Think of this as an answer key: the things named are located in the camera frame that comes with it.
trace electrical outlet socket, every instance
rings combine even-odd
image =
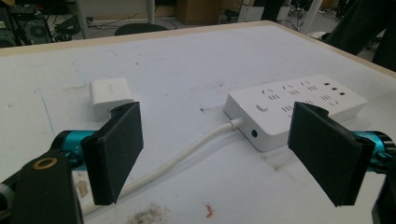
[[[239,130],[259,151],[287,144],[294,102],[320,106],[342,122],[355,117],[367,101],[324,75],[296,78],[231,91],[224,112],[242,118]]]

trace chair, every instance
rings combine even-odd
[[[89,38],[87,17],[148,13],[148,23],[154,24],[154,0],[76,0],[82,37]]]
[[[149,23],[130,23],[121,26],[114,35],[134,35],[168,30],[163,26]]]

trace scratch mark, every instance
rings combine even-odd
[[[213,212],[215,211],[212,206],[210,206],[209,203],[206,204],[206,209],[208,214],[206,215],[206,218],[211,218],[213,216]]]
[[[52,130],[53,136],[55,137],[55,131],[53,131],[52,120],[50,119],[50,112],[47,108],[46,101],[44,100],[43,93],[41,92],[40,84],[38,83],[37,80],[35,82],[37,83],[37,86],[38,86],[38,90],[36,90],[36,92],[40,92],[41,101],[43,102],[44,108],[46,109],[47,118],[49,119],[49,126],[50,126],[50,129]]]
[[[75,70],[76,70],[76,72],[78,73],[78,75],[79,75],[79,76],[81,77],[81,79],[84,81],[85,86],[87,86],[87,85],[88,85],[87,78],[85,78],[85,76],[84,76],[82,73],[80,73],[79,68],[78,68],[78,66],[76,65],[76,63],[78,62],[78,60],[79,60],[79,58],[75,59],[75,60],[72,62],[72,65],[73,65],[73,67],[75,68]]]

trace cardboard box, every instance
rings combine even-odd
[[[219,23],[222,0],[177,0],[176,18],[186,25]]]

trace floor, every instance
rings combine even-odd
[[[339,22],[339,19],[335,18],[334,14],[335,13],[332,11],[328,11],[328,12],[320,11],[315,17],[315,20],[312,23],[312,26],[309,29],[308,34],[314,32],[323,32],[323,33],[331,32]],[[71,14],[61,15],[61,16],[50,16],[48,22],[49,28],[53,32],[53,27],[56,24],[59,24],[70,17]],[[145,22],[145,21],[146,20],[144,19],[135,19],[135,18],[129,18],[120,21],[92,21],[89,24],[91,27],[89,31],[90,38],[113,36],[116,29],[122,26],[123,24],[128,24],[133,22]],[[220,20],[220,23],[228,23],[228,22],[229,21],[226,20]],[[196,27],[196,26],[184,25],[183,23],[181,23],[180,21],[178,21],[176,18],[173,17],[156,18],[155,23],[163,27],[166,27],[170,30]],[[298,27],[304,26],[304,16],[299,19],[297,15],[290,15],[285,21],[282,21],[280,24],[290,29],[298,30]],[[73,35],[72,37],[73,40],[79,40],[82,39],[82,34],[81,32],[79,32],[78,34]],[[371,61],[375,54],[375,50],[376,50],[376,46],[372,46],[370,49],[365,49],[358,56],[368,61]]]

